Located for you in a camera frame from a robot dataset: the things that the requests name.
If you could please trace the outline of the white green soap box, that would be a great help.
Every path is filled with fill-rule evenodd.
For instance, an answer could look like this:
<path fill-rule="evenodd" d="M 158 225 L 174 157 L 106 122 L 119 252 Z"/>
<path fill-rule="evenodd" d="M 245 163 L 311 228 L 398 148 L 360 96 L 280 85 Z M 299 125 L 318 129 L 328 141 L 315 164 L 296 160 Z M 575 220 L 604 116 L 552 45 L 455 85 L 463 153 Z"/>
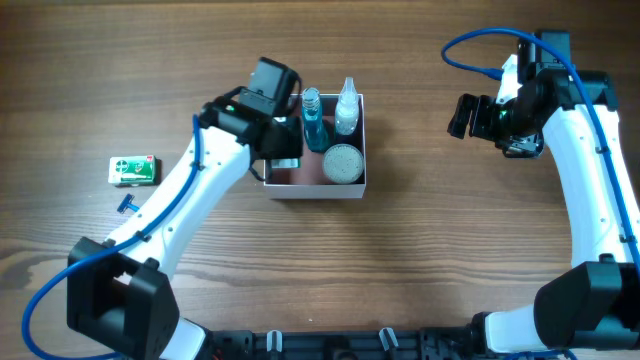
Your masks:
<path fill-rule="evenodd" d="M 299 158 L 290 159 L 274 159 L 271 161 L 271 167 L 273 169 L 295 169 L 300 167 Z"/>

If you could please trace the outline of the white cotton bud tub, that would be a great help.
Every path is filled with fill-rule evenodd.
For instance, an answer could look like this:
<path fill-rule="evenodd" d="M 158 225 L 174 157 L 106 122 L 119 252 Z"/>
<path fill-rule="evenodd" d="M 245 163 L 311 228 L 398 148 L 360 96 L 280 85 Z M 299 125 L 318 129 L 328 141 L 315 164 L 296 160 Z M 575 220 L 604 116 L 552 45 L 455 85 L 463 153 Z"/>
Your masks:
<path fill-rule="evenodd" d="M 360 150 L 350 144 L 336 144 L 324 153 L 322 170 L 333 183 L 351 184 L 364 173 L 364 156 Z"/>

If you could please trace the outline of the clear pump sanitizer bottle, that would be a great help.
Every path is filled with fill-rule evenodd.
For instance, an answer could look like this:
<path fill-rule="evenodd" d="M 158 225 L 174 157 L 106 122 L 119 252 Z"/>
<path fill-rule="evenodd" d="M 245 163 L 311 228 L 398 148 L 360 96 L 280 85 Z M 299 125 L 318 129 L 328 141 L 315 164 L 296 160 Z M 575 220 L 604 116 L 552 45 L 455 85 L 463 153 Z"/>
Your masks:
<path fill-rule="evenodd" d="M 352 135 L 360 115 L 359 94 L 354 79 L 347 77 L 338 96 L 334 114 L 335 133 L 341 136 Z"/>

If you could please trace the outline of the blue mouthwash bottle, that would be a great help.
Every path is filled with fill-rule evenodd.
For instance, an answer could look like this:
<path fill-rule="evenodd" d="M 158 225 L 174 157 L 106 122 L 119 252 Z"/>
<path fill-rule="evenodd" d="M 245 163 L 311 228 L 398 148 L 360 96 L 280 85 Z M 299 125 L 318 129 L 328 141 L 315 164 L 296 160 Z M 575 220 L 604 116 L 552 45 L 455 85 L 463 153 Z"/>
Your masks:
<path fill-rule="evenodd" d="M 324 126 L 320 92 L 306 88 L 301 94 L 301 112 L 307 147 L 311 152 L 324 153 L 330 147 L 329 134 Z"/>

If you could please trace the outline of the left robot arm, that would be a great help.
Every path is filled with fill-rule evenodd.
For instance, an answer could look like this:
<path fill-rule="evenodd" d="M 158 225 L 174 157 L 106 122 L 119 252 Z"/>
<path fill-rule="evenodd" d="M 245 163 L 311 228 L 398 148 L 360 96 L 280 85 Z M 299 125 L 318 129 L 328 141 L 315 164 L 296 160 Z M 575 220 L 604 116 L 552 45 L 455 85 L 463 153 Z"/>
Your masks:
<path fill-rule="evenodd" d="M 180 314 L 171 279 L 187 245 L 254 160 L 299 158 L 300 119 L 217 98 L 186 152 L 134 215 L 68 256 L 67 325 L 126 359 L 202 359 L 209 332 Z"/>

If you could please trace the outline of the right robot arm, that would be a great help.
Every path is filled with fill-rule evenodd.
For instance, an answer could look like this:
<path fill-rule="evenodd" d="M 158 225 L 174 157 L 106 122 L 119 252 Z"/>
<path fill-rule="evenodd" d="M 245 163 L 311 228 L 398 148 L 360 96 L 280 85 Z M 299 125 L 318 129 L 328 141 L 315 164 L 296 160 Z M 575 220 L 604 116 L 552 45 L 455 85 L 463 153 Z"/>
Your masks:
<path fill-rule="evenodd" d="M 448 125 L 511 158 L 549 148 L 571 227 L 568 272 L 530 305 L 479 314 L 474 353 L 520 355 L 639 347 L 639 208 L 618 143 L 618 102 L 601 71 L 506 70 L 499 95 L 463 94 Z"/>

